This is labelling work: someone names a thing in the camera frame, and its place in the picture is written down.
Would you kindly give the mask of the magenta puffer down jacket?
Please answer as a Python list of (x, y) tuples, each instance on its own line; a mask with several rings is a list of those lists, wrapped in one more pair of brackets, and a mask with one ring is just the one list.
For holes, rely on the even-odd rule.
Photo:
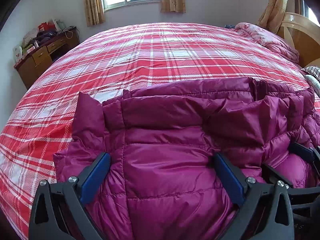
[(221, 152), (263, 181), (268, 164), (294, 187), (319, 184), (291, 142), (319, 145), (312, 88), (250, 77), (191, 80), (124, 91), (99, 102), (80, 93), (72, 140), (54, 154), (58, 181), (96, 157), (111, 169), (87, 210), (109, 239), (215, 239), (235, 211), (209, 161)]

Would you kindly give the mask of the pile of clothes on desk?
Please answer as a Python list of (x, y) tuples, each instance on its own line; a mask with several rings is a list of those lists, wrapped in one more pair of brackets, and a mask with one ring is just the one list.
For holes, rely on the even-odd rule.
[(56, 35), (57, 31), (55, 30), (39, 31), (38, 28), (34, 28), (23, 37), (22, 48), (27, 48), (27, 46), (31, 44), (34, 45), (35, 41), (40, 46), (51, 38), (54, 38)]

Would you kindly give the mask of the striped pillow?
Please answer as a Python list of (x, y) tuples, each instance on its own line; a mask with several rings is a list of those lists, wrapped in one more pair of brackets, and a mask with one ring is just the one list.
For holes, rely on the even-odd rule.
[(307, 66), (302, 69), (303, 72), (312, 75), (318, 82), (320, 82), (320, 68), (317, 66)]

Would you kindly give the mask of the pink floral folded quilt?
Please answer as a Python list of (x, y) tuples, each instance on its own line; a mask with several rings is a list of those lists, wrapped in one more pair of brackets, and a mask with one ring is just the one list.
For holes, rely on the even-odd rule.
[(292, 46), (288, 45), (285, 40), (278, 35), (257, 25), (246, 22), (238, 23), (235, 26), (235, 29), (245, 31), (261, 46), (272, 52), (280, 54), (285, 59), (295, 64), (299, 63), (299, 52)]

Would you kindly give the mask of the cream wooden headboard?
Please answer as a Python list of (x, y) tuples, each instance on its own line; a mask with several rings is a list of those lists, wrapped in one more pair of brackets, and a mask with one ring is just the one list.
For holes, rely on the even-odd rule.
[(285, 12), (277, 35), (299, 52), (299, 65), (302, 68), (308, 66), (319, 67), (319, 26), (303, 15)]

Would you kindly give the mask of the beige side window curtain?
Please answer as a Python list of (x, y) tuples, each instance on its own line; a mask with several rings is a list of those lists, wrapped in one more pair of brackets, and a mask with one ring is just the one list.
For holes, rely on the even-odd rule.
[(258, 25), (276, 34), (283, 21), (288, 0), (268, 0), (267, 7), (259, 18)]

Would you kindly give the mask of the side window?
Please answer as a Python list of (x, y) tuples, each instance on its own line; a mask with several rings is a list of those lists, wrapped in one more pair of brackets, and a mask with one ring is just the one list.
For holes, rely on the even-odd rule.
[(315, 25), (319, 26), (317, 16), (304, 0), (295, 0), (295, 13), (305, 16)]

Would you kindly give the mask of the brown wooden desk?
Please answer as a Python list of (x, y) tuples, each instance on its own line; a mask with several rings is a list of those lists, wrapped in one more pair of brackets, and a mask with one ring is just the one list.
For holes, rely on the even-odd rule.
[(26, 89), (29, 89), (55, 61), (78, 46), (79, 43), (79, 31), (77, 27), (71, 26), (39, 48), (35, 48), (16, 63), (14, 68)]

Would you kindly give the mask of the red plaid bed sheet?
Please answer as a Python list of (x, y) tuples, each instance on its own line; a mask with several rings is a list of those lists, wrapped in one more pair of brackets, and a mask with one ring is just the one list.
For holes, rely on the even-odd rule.
[(37, 183), (55, 181), (53, 154), (71, 141), (78, 94), (99, 101), (123, 90), (180, 80), (252, 77), (308, 87), (298, 65), (241, 30), (196, 23), (149, 23), (102, 31), (54, 62), (1, 129), (1, 209), (28, 237)]

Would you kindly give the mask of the white packet on desk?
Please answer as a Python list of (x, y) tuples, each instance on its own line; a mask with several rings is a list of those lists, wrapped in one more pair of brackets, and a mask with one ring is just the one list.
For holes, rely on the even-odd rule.
[(15, 46), (13, 48), (14, 58), (16, 63), (20, 62), (23, 59), (23, 49), (21, 46)]

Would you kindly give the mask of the red bag on desk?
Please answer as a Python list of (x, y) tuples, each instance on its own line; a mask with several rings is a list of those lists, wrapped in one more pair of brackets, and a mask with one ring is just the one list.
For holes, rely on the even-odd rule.
[(56, 27), (53, 22), (43, 22), (38, 26), (39, 32), (44, 31), (56, 31)]

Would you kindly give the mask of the left beige window curtain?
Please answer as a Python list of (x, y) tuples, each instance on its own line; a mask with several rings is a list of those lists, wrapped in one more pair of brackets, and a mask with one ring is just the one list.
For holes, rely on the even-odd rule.
[(103, 0), (84, 0), (84, 10), (88, 27), (105, 22)]

